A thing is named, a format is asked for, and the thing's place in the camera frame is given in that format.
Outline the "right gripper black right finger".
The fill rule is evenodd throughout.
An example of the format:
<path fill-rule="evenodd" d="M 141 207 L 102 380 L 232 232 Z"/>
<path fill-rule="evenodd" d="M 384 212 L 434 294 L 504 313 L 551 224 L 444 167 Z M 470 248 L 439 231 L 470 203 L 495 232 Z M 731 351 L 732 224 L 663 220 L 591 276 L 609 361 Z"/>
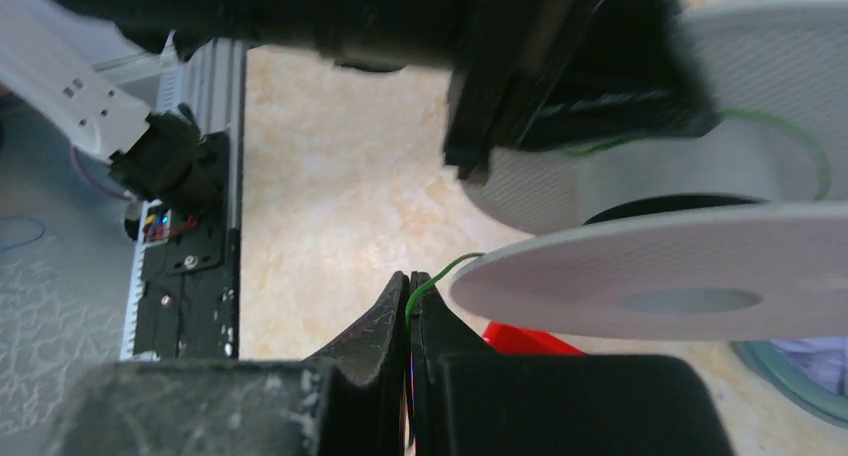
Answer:
<path fill-rule="evenodd" d="M 730 455 L 694 368 L 659 354 L 509 355 L 453 311 L 432 278 L 409 321 L 420 455 Z"/>

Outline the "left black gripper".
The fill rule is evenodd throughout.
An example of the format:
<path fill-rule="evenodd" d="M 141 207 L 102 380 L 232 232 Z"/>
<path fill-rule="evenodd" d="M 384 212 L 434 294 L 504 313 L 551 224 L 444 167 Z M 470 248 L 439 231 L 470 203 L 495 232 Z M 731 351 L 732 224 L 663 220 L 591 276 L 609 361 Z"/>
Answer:
<path fill-rule="evenodd" d="M 716 103 L 680 0 L 476 0 L 458 40 L 444 161 L 484 182 L 497 148 L 699 138 Z"/>

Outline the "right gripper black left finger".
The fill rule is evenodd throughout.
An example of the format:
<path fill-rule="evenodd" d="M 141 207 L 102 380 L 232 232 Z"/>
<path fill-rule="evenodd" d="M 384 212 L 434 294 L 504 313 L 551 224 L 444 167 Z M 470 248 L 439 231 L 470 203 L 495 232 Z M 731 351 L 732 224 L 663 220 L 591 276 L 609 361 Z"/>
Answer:
<path fill-rule="evenodd" d="M 50 455 L 400 455 L 403 311 L 395 273 L 374 305 L 300 361 L 98 366 L 48 432 Z"/>

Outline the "grey plastic cable spool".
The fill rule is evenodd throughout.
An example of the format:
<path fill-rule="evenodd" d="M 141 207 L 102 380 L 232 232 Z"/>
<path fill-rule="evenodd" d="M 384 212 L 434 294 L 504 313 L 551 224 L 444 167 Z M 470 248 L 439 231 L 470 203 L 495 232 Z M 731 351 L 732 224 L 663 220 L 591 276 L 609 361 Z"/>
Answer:
<path fill-rule="evenodd" d="M 696 139 L 500 150 L 481 188 L 528 233 L 452 299 L 592 337 L 739 341 L 847 330 L 847 0 L 750 0 L 679 26 L 722 121 Z"/>

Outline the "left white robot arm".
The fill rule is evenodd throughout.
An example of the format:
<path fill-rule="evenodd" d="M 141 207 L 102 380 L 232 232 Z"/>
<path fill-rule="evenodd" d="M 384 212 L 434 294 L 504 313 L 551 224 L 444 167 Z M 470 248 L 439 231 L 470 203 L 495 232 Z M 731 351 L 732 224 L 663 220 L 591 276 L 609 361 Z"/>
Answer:
<path fill-rule="evenodd" d="M 1 0 L 1 82 L 134 195 L 202 211 L 198 107 L 156 107 L 124 84 L 245 46 L 315 53 L 365 73 L 447 69 L 444 161 L 482 184 L 496 148 L 541 151 L 619 136 L 697 138 L 718 121 L 675 21 L 678 0 L 51 0 L 113 24 L 135 53 L 68 45 L 33 0 Z"/>

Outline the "red plastic bin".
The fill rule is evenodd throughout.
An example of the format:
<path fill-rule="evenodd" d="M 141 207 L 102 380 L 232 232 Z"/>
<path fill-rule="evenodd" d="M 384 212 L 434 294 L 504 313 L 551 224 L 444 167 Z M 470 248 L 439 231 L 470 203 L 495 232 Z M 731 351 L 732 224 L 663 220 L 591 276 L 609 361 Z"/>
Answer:
<path fill-rule="evenodd" d="M 580 349 L 543 331 L 490 322 L 482 339 L 496 351 L 509 355 L 583 355 Z"/>

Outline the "teal plastic basin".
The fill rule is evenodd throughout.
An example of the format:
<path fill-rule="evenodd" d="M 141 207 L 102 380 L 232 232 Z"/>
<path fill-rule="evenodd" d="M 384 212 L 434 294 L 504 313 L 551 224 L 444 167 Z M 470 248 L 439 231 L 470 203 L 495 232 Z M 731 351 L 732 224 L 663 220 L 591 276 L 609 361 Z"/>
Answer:
<path fill-rule="evenodd" d="M 771 341 L 737 341 L 729 346 L 747 369 L 790 402 L 832 426 L 847 427 L 847 395 L 831 393 L 807 378 Z"/>

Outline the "purple cloth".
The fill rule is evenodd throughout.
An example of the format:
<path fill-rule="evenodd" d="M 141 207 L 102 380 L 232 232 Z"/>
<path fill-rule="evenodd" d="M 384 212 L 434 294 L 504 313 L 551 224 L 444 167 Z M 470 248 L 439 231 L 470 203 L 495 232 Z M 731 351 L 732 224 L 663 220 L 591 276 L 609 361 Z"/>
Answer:
<path fill-rule="evenodd" d="M 831 393 L 847 395 L 847 337 L 772 340 L 807 378 Z"/>

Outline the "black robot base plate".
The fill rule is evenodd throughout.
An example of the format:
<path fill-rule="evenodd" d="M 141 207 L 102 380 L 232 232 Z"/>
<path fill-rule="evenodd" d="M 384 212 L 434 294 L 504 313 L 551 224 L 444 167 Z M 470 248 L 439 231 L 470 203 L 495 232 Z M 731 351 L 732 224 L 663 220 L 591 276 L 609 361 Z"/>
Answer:
<path fill-rule="evenodd" d="M 231 141 L 224 132 L 200 147 L 224 199 L 202 217 L 186 218 L 162 203 L 149 211 L 135 358 L 235 359 L 238 356 L 240 231 L 231 226 Z"/>

